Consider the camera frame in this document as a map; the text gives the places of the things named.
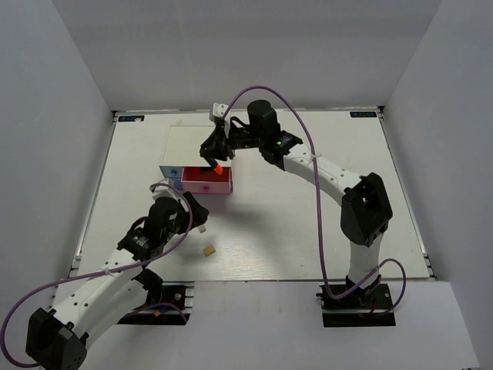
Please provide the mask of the orange cap black highlighter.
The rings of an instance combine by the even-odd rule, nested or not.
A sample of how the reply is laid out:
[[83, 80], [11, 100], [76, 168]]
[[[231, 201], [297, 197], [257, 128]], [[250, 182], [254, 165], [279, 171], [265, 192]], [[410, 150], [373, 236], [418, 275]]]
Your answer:
[[223, 173], [223, 168], [221, 167], [221, 165], [217, 162], [216, 159], [214, 158], [211, 158], [211, 157], [207, 157], [206, 158], [206, 162], [210, 165], [210, 167], [212, 168], [212, 170], [218, 174], [218, 175], [221, 175]]

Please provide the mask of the pink drawer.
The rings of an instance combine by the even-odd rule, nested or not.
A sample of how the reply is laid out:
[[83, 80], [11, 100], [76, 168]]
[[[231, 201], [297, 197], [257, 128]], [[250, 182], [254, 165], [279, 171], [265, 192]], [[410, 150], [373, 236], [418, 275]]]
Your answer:
[[221, 174], [209, 167], [185, 167], [181, 184], [183, 190], [197, 194], [229, 195], [232, 193], [232, 170], [224, 167]]

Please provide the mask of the light blue small drawer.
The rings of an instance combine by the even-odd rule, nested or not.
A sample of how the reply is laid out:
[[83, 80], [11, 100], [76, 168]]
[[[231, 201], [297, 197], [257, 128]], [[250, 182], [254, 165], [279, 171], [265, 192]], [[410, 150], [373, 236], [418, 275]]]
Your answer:
[[177, 190], [183, 190], [183, 185], [182, 185], [183, 167], [182, 166], [160, 166], [159, 168], [160, 168], [163, 176], [166, 179], [170, 179], [173, 182], [173, 186]]

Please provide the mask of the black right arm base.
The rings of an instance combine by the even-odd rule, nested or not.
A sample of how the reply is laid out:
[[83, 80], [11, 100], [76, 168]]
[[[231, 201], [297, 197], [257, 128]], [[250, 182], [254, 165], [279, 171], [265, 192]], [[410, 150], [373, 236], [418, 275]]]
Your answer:
[[334, 300], [329, 297], [323, 285], [320, 286], [316, 297], [321, 303], [325, 328], [394, 327], [396, 325], [394, 313], [389, 311], [385, 314], [393, 305], [387, 284], [380, 284], [364, 303], [352, 297]]

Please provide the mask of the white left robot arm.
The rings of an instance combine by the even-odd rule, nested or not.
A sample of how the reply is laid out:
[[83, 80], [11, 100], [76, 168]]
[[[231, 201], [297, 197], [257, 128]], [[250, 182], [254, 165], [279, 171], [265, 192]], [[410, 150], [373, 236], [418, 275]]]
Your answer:
[[54, 308], [31, 315], [26, 354], [45, 369], [79, 368], [102, 333], [131, 310], [161, 302], [163, 280], [150, 260], [166, 253], [172, 237], [202, 227], [208, 216], [189, 192], [157, 197], [102, 264], [100, 276], [88, 278]]

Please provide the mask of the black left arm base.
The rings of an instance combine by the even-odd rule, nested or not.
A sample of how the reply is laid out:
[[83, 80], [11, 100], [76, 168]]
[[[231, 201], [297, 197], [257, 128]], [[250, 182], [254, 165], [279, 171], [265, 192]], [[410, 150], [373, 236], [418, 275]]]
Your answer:
[[192, 282], [163, 283], [147, 294], [143, 306], [124, 315], [118, 325], [184, 326], [192, 314]]

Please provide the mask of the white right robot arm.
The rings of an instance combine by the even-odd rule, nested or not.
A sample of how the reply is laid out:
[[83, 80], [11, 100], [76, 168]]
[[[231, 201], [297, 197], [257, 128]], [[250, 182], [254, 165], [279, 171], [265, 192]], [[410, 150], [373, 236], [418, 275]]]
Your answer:
[[257, 148], [269, 164], [331, 197], [340, 206], [340, 227], [350, 241], [347, 289], [336, 297], [348, 298], [359, 308], [368, 306], [381, 282], [380, 245], [393, 217], [383, 180], [376, 173], [352, 173], [312, 153], [301, 138], [281, 129], [277, 112], [266, 100], [250, 103], [247, 115], [244, 123], [230, 115], [228, 105], [214, 103], [210, 121], [215, 128], [201, 144], [200, 156], [215, 173], [222, 173], [221, 162], [233, 159], [236, 150]]

